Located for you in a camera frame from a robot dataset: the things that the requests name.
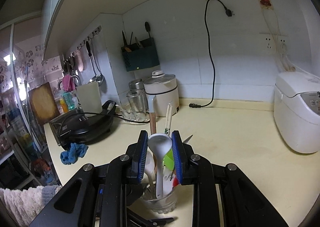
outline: dish soap bottle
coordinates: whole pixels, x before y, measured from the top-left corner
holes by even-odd
[[[63,95],[63,98],[68,106],[68,109],[69,110],[74,109],[75,104],[73,103],[71,92],[63,92],[62,95]]]
[[[60,105],[61,105],[61,107],[62,107],[62,109],[63,109],[63,112],[64,113],[66,113],[66,112],[68,112],[69,110],[68,110],[68,106],[67,106],[67,104],[66,104],[66,102],[64,101],[64,98],[62,97],[62,95],[60,95]]]

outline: black power cord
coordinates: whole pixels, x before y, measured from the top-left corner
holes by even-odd
[[[134,120],[128,120],[128,119],[125,119],[125,118],[122,118],[118,115],[109,115],[109,114],[101,114],[101,113],[95,113],[95,112],[82,112],[81,114],[92,114],[92,115],[100,115],[100,116],[106,116],[106,117],[115,117],[115,118],[118,118],[118,119],[121,119],[121,120],[124,120],[124,121],[128,121],[128,122],[133,122],[133,123],[138,123],[138,124],[148,124],[150,122],[150,120],[148,121],[144,121],[144,122],[141,122],[141,121],[134,121]],[[58,140],[60,141],[60,133],[61,133],[61,129],[62,127],[64,126],[64,123],[66,122],[66,120],[72,116],[75,116],[75,115],[79,115],[78,113],[73,113],[73,114],[70,114],[69,116],[65,117],[65,119],[61,122],[61,125],[59,127],[59,130],[58,130]]]
[[[207,4],[205,5],[205,11],[204,11],[204,24],[205,24],[205,28],[207,29],[207,34],[208,34],[208,50],[209,50],[209,56],[210,56],[210,60],[211,60],[211,63],[212,63],[212,67],[213,67],[213,83],[212,83],[212,98],[211,98],[211,101],[206,104],[206,105],[198,105],[198,104],[194,104],[194,103],[190,103],[189,104],[189,107],[190,108],[202,108],[202,107],[206,107],[206,106],[209,106],[212,101],[213,101],[213,96],[214,96],[214,83],[215,83],[215,80],[216,80],[216,68],[214,66],[214,63],[213,63],[213,59],[212,59],[212,56],[211,56],[211,49],[210,49],[210,34],[209,34],[209,29],[208,29],[208,25],[207,25],[207,9],[208,9],[208,4],[209,4],[209,1],[210,0],[207,0]],[[224,10],[226,11],[226,15],[228,17],[231,17],[232,16],[232,12],[230,9],[228,9],[223,2],[221,2],[220,0],[217,0],[219,1],[223,7],[224,7]]]

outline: control panel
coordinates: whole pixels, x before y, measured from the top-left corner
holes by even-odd
[[[320,97],[318,92],[301,93],[304,102],[320,116]]]

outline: metal screw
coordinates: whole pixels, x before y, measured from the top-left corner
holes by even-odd
[[[235,171],[237,169],[237,166],[235,164],[228,164],[228,169],[231,171]]]
[[[121,157],[120,157],[120,160],[121,161],[127,161],[129,159],[129,156],[127,154],[123,154]]]
[[[192,154],[190,157],[193,161],[198,161],[200,160],[200,156],[198,154]]]
[[[84,171],[90,171],[92,169],[92,164],[85,164],[84,166],[83,166],[83,170]]]

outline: wooden spatula handle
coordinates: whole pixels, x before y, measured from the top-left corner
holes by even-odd
[[[150,132],[151,132],[151,134],[155,134],[155,133],[157,133],[156,114],[154,112],[151,112],[149,115],[150,115]]]

